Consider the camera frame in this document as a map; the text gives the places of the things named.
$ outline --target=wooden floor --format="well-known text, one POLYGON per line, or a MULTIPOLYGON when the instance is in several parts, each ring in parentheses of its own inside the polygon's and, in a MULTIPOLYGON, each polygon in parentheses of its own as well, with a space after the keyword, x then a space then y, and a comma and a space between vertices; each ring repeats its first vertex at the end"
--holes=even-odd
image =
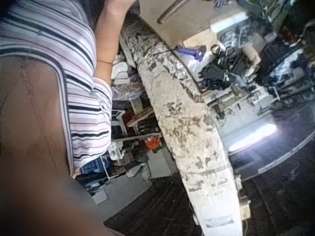
MULTIPOLYGON (((315 217, 314 141, 281 165, 243 183, 251 199, 247 236, 275 236, 315 217)), ((195 226, 180 176, 155 180, 153 186, 105 222, 126 236, 201 236, 195 226)), ((315 228, 304 228, 313 236, 315 228)))

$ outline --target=wooden plank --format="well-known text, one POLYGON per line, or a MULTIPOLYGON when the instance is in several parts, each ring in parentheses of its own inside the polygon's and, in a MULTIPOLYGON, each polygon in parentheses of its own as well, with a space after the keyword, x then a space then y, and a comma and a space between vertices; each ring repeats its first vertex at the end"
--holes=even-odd
POLYGON ((168 47, 164 42, 136 16, 127 17, 122 36, 138 65, 204 236, 241 236, 240 203, 233 170, 211 111, 193 78, 172 52, 166 52, 168 47))
POLYGON ((131 52, 129 50, 129 47, 127 46, 125 40, 123 39, 123 37, 121 35, 119 35, 119 44, 120 44, 120 47, 122 48, 122 50, 124 52, 127 64, 130 65, 133 68, 137 68, 136 64, 133 61, 133 58, 132 58, 131 52))
POLYGON ((153 137, 153 136, 160 136, 161 133, 157 132, 157 133, 150 133, 150 134, 143 134, 143 135, 137 135, 137 136, 133 136, 133 137, 125 137, 125 138, 121 138, 121 139, 113 139, 112 142, 124 142, 124 141, 132 141, 132 140, 143 140, 146 139, 148 137, 153 137))
POLYGON ((143 111, 143 105, 140 97, 131 100, 130 103, 135 115, 143 111))
POLYGON ((235 1, 214 10, 214 3, 201 0, 190 0, 181 7, 163 25, 158 23, 160 15, 174 0, 141 0, 140 17, 163 39, 170 47, 175 48, 183 41, 210 28, 210 24, 244 11, 235 1))
POLYGON ((144 109, 142 112, 136 114, 128 123, 127 127, 133 127, 135 126, 139 121, 142 121, 146 118, 149 117, 149 115, 153 114, 153 108, 152 107, 147 107, 144 109))

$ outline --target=peeling paint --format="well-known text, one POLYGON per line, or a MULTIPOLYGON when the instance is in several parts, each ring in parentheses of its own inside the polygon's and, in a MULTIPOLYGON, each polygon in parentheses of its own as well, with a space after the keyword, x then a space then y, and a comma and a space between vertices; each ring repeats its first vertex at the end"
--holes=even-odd
POLYGON ((201 187, 188 189, 189 192, 196 192, 196 191, 199 191, 199 190, 201 190, 201 187))
POLYGON ((209 161, 211 161, 210 157, 206 157, 206 165, 208 165, 209 161))
POLYGON ((203 168, 203 165, 202 165, 202 161, 201 161, 200 157, 198 156, 197 159, 198 159, 198 162, 195 163, 195 166, 196 166, 198 169, 202 169, 202 168, 203 168))
POLYGON ((234 217, 228 235, 241 235, 237 234, 242 231, 242 224, 233 172, 214 126, 212 111, 204 103, 193 78, 141 20, 126 20, 122 35, 138 65, 204 235, 227 235, 226 231, 213 230, 213 221, 207 221, 222 215, 234 217))

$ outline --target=wire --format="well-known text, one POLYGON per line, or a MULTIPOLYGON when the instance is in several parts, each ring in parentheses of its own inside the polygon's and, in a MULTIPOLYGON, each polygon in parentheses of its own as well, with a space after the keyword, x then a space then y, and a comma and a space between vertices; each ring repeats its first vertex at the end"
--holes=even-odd
POLYGON ((281 15, 281 13, 283 12, 285 6, 287 5, 288 0, 284 0, 283 5, 280 9, 280 12, 274 17, 274 19, 272 20, 272 22, 274 23, 276 21, 276 19, 281 15))
POLYGON ((152 58, 152 57, 154 57, 154 56, 156 56, 156 55, 163 54, 163 53, 168 53, 168 52, 172 52, 172 51, 174 51, 174 50, 175 50, 175 48, 173 48, 173 49, 168 49, 168 50, 163 51, 163 52, 158 52, 158 53, 152 54, 152 55, 149 56, 148 58, 145 58, 145 59, 143 59, 142 61, 140 61, 140 62, 138 63, 138 65, 137 65, 137 70, 139 71, 139 67, 140 67, 141 63, 145 62, 146 60, 148 60, 148 59, 150 59, 150 58, 152 58))
POLYGON ((247 236, 247 231, 248 231, 248 221, 245 220, 244 236, 247 236))

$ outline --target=light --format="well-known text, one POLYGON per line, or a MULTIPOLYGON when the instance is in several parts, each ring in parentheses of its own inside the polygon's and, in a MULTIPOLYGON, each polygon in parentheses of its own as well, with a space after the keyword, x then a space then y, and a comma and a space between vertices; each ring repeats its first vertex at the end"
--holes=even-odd
POLYGON ((246 146, 255 144, 260 140, 272 135, 277 130, 277 127, 274 124, 266 124, 263 127, 259 128, 255 132, 246 136, 242 140, 236 142, 235 144, 229 147, 229 151, 236 151, 238 149, 244 148, 246 146))

